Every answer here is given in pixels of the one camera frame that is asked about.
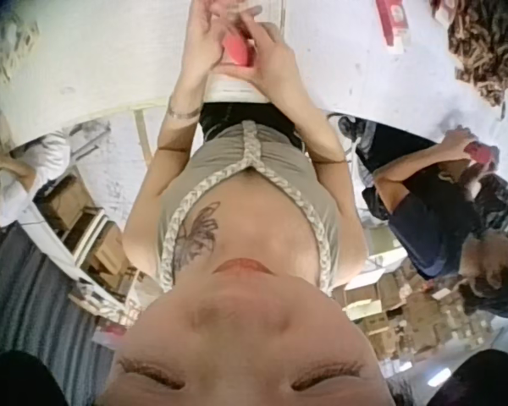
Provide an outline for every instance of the gray floor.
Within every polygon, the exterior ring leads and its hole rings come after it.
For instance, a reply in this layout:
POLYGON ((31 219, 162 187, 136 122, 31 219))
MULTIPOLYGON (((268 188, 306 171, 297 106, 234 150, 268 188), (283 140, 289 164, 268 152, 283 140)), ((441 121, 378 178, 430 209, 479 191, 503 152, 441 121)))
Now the gray floor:
POLYGON ((18 227, 0 232, 0 354, 38 357, 70 405, 102 390, 113 353, 91 342, 96 320, 68 300, 71 281, 18 227))

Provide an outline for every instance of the man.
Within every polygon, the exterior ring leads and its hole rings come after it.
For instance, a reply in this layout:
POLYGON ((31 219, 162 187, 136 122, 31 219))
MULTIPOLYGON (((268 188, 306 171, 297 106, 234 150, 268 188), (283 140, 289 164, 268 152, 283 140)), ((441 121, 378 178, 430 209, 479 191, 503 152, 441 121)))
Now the man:
MULTIPOLYGON (((342 118, 340 127, 353 139, 350 127, 366 126, 342 118)), ((371 133, 357 141, 356 150, 373 176, 373 189, 363 193, 370 210, 377 217, 386 213, 422 277, 459 272, 476 295, 496 296, 508 280, 508 237, 486 230, 473 204, 479 180, 496 162, 467 167, 465 149, 475 140, 468 129, 449 131, 441 144, 381 124, 371 133)))
POLYGON ((71 148, 62 133, 32 143, 20 158, 0 154, 0 228, 15 222, 47 182, 68 168, 71 148))

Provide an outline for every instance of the person in white shirt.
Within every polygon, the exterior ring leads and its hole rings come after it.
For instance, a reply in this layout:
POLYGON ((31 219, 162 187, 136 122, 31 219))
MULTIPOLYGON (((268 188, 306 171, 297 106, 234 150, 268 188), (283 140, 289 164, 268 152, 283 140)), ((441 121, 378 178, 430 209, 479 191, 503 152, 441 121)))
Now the person in white shirt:
POLYGON ((70 144, 61 132, 44 135, 19 158, 0 154, 0 227, 15 222, 47 182, 69 166, 70 144))

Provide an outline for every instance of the paper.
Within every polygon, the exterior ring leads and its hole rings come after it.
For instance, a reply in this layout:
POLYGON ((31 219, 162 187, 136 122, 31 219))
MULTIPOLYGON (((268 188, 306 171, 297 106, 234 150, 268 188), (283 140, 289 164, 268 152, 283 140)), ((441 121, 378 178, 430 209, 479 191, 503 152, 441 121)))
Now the paper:
MULTIPOLYGON (((245 8, 261 5, 262 13, 256 17, 257 21, 270 22, 284 32, 286 0, 247 0, 245 8)), ((235 80, 228 76, 214 75, 211 78, 205 97, 206 102, 243 102, 265 103, 268 99, 252 85, 235 80)))

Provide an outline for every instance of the closed eye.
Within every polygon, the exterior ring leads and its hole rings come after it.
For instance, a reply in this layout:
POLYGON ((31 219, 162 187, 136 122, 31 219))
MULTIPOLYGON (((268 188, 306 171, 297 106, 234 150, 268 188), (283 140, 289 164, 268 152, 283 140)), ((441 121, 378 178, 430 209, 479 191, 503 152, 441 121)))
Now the closed eye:
POLYGON ((174 391, 179 391, 186 386, 183 381, 170 377, 166 371, 135 359, 120 359, 117 364, 126 374, 144 376, 174 391))
POLYGON ((303 392, 329 379, 341 376, 359 378, 361 371, 362 366, 357 363, 327 365, 321 368, 318 367, 309 371, 298 381, 294 382, 291 388, 296 392, 303 392))

